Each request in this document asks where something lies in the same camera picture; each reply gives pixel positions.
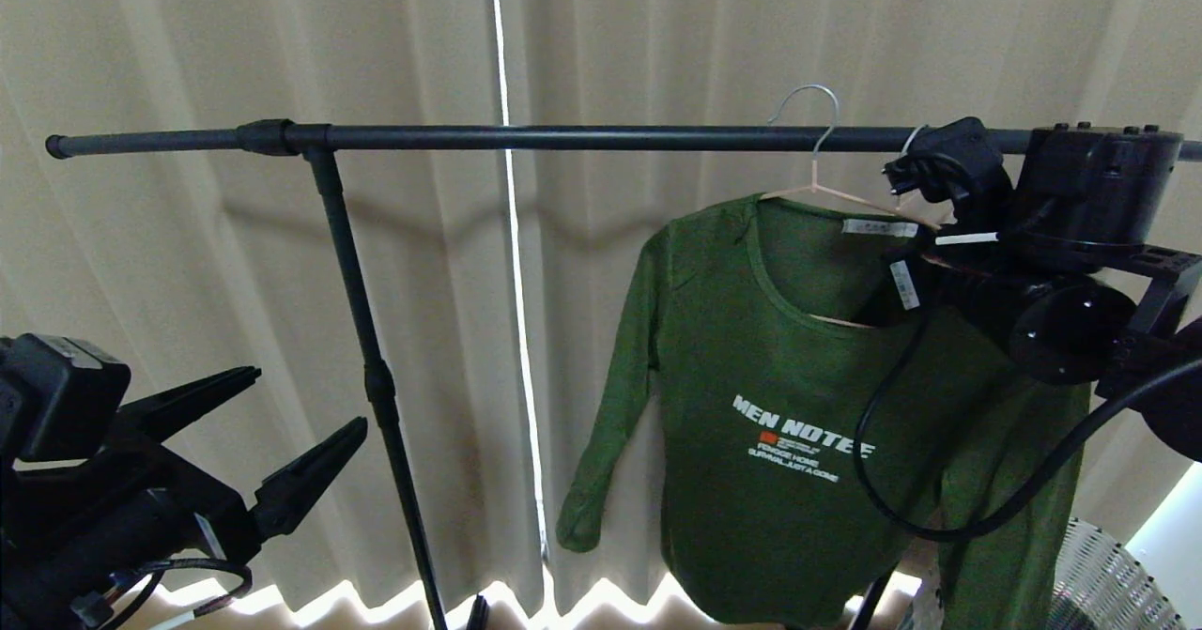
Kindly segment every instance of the shirt sleeve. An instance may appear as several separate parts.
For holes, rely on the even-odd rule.
[[[1016,376],[980,406],[983,415],[941,479],[947,528],[981,519],[1005,503],[1085,416],[1089,390]],[[1010,523],[940,546],[945,630],[1043,628],[1079,470],[1078,452]]]
[[[659,368],[655,337],[668,290],[667,258],[667,232],[661,231],[638,256],[593,434],[559,511],[555,537],[567,549],[596,548],[609,479],[647,408],[650,373]]]

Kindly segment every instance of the curtain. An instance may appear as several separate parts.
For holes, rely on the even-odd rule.
[[[175,440],[240,489],[365,414],[321,203],[300,160],[49,159],[50,133],[345,124],[760,125],[825,83],[841,125],[1156,123],[1202,137],[1202,0],[0,0],[0,331],[87,338],[138,397],[237,364],[261,384]],[[781,125],[826,125],[805,93]],[[831,186],[888,200],[888,155],[823,154]],[[347,203],[446,605],[493,581],[542,604],[540,530],[595,416],[639,246],[666,220],[807,178],[802,154],[344,153]],[[1007,167],[1017,177],[1020,159]],[[828,203],[844,208],[845,203]],[[938,218],[944,207],[914,207]],[[1197,249],[1182,164],[1150,242]],[[543,524],[526,421],[526,322]],[[1138,293],[1139,281],[1115,279]],[[1197,305],[1190,311],[1196,315]],[[654,405],[601,546],[547,552],[567,613],[594,583],[660,583]],[[1126,540],[1185,471],[1137,416],[1087,448],[1077,515]],[[379,435],[254,563],[299,608],[349,580],[374,607],[416,581]]]
[[[130,363],[132,397],[262,367],[168,445],[254,503],[258,481],[369,410],[308,165],[56,161],[42,141],[282,117],[499,124],[492,0],[0,0],[0,18],[4,333],[87,338]],[[500,580],[537,608],[500,155],[339,160],[442,594],[454,606]],[[416,581],[375,430],[254,567],[293,608],[343,580],[368,606]]]
[[[1091,120],[1202,133],[1194,67],[1202,38],[1189,19],[1202,14],[1202,0],[501,0],[501,10],[514,124],[762,125],[791,88],[817,82],[840,96],[843,125],[936,126],[976,115],[989,126]],[[829,115],[823,96],[807,93],[781,123],[826,125]],[[642,243],[688,212],[799,184],[809,164],[801,154],[514,156],[554,534]],[[887,160],[822,155],[820,174],[885,202]],[[1008,160],[1014,178],[1020,162]],[[1150,242],[1197,249],[1200,171],[1177,168]],[[1117,284],[1139,292],[1137,280]],[[615,471],[597,549],[552,543],[559,608],[601,577],[636,601],[655,589],[657,428],[653,408]],[[1077,513],[1125,540],[1186,466],[1137,416],[1124,416],[1090,442]]]

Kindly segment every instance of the green shirt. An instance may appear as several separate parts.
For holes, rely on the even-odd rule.
[[[805,628],[837,620],[910,540],[856,482],[851,435],[917,311],[880,260],[903,238],[843,232],[847,218],[889,219],[757,198],[673,220],[644,245],[557,536],[596,546],[656,374],[668,569],[716,620]],[[1085,387],[1023,376],[940,309],[871,421],[869,476],[911,522],[940,511],[959,527],[1005,501],[1087,410]],[[945,628],[1043,625],[1078,468],[1079,454],[1000,530],[941,546]]]

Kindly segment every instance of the vertical pole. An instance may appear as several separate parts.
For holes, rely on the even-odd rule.
[[[368,303],[368,291],[363,283],[363,269],[359,267],[359,255],[355,249],[355,236],[351,233],[351,219],[346,214],[346,202],[343,198],[343,179],[338,173],[334,151],[309,147],[304,151],[305,161],[313,167],[313,178],[317,182],[317,192],[326,206],[326,221],[329,224],[329,236],[334,240],[334,252],[338,255],[338,267],[346,286],[346,299],[351,305],[351,317],[355,321],[355,333],[363,352],[363,381],[368,402],[375,414],[376,426],[383,436],[383,447],[388,453],[388,465],[397,485],[397,495],[405,513],[405,525],[409,528],[409,540],[413,545],[413,558],[417,560],[417,573],[426,587],[426,604],[430,607],[430,617],[435,630],[447,630],[446,613],[434,581],[434,564],[430,560],[430,547],[426,540],[426,528],[422,513],[417,507],[417,492],[413,488],[413,474],[409,469],[405,454],[405,442],[400,435],[400,415],[397,410],[397,388],[392,381],[388,364],[380,353],[380,340],[376,338],[375,323],[371,319],[371,305]]]
[[[885,587],[889,584],[892,576],[893,570],[891,569],[868,586],[868,590],[864,593],[864,601],[859,605],[859,611],[856,612],[856,618],[851,620],[847,630],[868,630],[868,626],[873,623],[873,614],[876,613],[876,605],[880,604],[881,596],[885,594]]]

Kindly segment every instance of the black metal pole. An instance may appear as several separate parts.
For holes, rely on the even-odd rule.
[[[910,126],[841,126],[825,151],[897,153]],[[339,126],[257,121],[234,130],[52,135],[56,159],[97,154],[240,149],[296,155],[305,149],[558,149],[615,151],[808,151],[823,126]],[[990,130],[1004,154],[1023,154],[1030,130]],[[1202,142],[1182,143],[1179,160],[1202,161]]]
[[[392,373],[380,352],[380,340],[376,338],[375,323],[371,319],[371,305],[368,302],[367,286],[363,283],[363,269],[359,255],[355,249],[355,236],[351,233],[351,219],[343,198],[343,179],[338,173],[334,151],[310,148],[304,159],[313,167],[313,178],[317,182],[317,191],[326,206],[326,220],[329,222],[329,236],[334,240],[334,252],[338,255],[338,267],[346,286],[346,299],[351,305],[351,317],[355,321],[355,333],[359,339],[359,351],[363,353],[363,382],[368,402],[375,414],[376,424],[383,436],[385,451],[388,453],[388,465],[397,485],[400,507],[405,513],[405,525],[409,528],[409,540],[413,545],[413,558],[417,560],[417,573],[426,587],[426,604],[429,605],[435,630],[447,630],[446,613],[442,612],[442,600],[434,580],[434,563],[430,559],[429,541],[426,539],[426,527],[417,505],[417,491],[413,487],[413,474],[405,454],[405,441],[400,435],[400,414],[397,410],[397,388]]]
[[[847,630],[868,630],[868,626],[873,623],[873,614],[876,613],[876,605],[881,602],[881,596],[885,595],[885,588],[889,584],[892,576],[893,570],[889,569],[876,581],[869,583],[868,590],[864,593],[864,601],[861,602],[859,611],[856,612],[856,618],[851,619],[851,625]]]

